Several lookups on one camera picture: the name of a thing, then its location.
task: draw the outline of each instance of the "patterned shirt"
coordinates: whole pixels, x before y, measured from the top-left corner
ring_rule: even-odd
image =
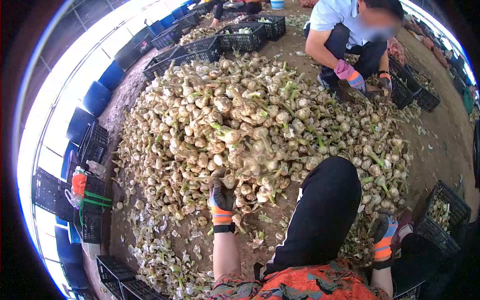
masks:
[[[223,274],[215,283],[211,300],[387,300],[381,288],[366,286],[364,278],[349,269],[346,260],[326,265],[291,267],[267,275],[264,283],[236,274]]]

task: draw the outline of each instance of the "person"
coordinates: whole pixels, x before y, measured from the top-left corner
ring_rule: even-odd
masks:
[[[305,52],[322,64],[317,77],[324,87],[338,88],[338,80],[365,91],[365,79],[379,74],[379,88],[392,91],[387,40],[403,21],[399,0],[319,0],[304,27]],[[360,55],[354,66],[345,53]]]
[[[374,224],[370,284],[352,271],[348,261],[338,259],[337,253],[357,215],[361,185],[353,164],[332,156],[301,184],[285,239],[275,248],[261,278],[247,279],[241,273],[232,222],[235,188],[228,190],[215,178],[209,187],[215,239],[212,300],[391,299],[393,275],[401,279],[396,281],[396,291],[406,292],[425,279],[426,270],[435,271],[428,266],[436,266],[441,257],[434,245],[412,233],[411,213],[394,221],[390,214],[379,211]],[[392,266],[392,240],[401,244],[398,266]]]
[[[244,12],[248,15],[262,11],[262,0],[232,0],[232,4],[228,8],[225,8],[224,4],[228,4],[229,1],[211,0],[210,2],[216,4],[216,8],[209,28],[215,28],[218,25],[225,9],[228,9],[230,12]]]

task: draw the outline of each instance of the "dark pants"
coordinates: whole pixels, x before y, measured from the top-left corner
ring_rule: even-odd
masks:
[[[223,8],[223,3],[225,3],[225,1],[211,0],[211,2],[213,4],[216,4],[216,8],[215,8],[215,12],[214,12],[213,17],[217,20],[220,20],[222,18],[223,12],[225,10]],[[227,11],[229,11],[229,12],[245,12],[248,15],[256,14],[256,13],[259,13],[259,12],[262,11],[262,4],[257,3],[257,2],[249,2],[249,3],[246,3],[245,5],[243,5],[239,8],[236,8],[236,9],[230,8]]]
[[[275,248],[264,275],[336,259],[355,220],[360,197],[360,181],[350,161],[332,156],[321,162],[301,184],[285,239]],[[396,290],[401,292],[423,282],[436,270],[440,257],[427,240],[407,235],[402,240],[402,257],[392,267]]]
[[[305,37],[310,31],[310,24],[303,30]],[[348,38],[350,37],[350,30],[343,24],[338,23],[330,33],[330,37],[325,42],[325,47],[338,59],[344,59],[345,53],[360,55],[359,60],[353,66],[355,70],[362,75],[363,79],[367,80],[373,73],[378,72],[380,57],[387,49],[387,42],[367,42],[364,46],[353,46],[352,49],[347,49]],[[330,86],[335,87],[338,84],[338,77],[335,72],[322,66],[322,79]]]

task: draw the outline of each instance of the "hand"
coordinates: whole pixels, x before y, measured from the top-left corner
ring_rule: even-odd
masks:
[[[392,220],[392,212],[380,209],[378,219],[372,226],[373,233],[373,259],[382,261],[392,255],[390,245],[392,237],[398,227],[398,222]]]
[[[388,90],[388,95],[392,95],[392,78],[390,74],[382,73],[378,79],[378,87],[379,88],[386,88]]]
[[[362,75],[358,73],[351,65],[344,60],[338,60],[335,69],[333,70],[339,79],[346,79],[351,87],[354,87],[362,92],[365,92],[365,80]]]
[[[210,197],[208,201],[212,208],[213,223],[231,223],[235,188],[227,189],[219,178],[212,178],[208,183]]]

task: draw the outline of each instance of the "orange bag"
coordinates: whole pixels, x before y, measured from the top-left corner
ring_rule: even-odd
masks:
[[[85,184],[87,182],[87,176],[83,173],[78,173],[72,177],[72,192],[84,196]]]

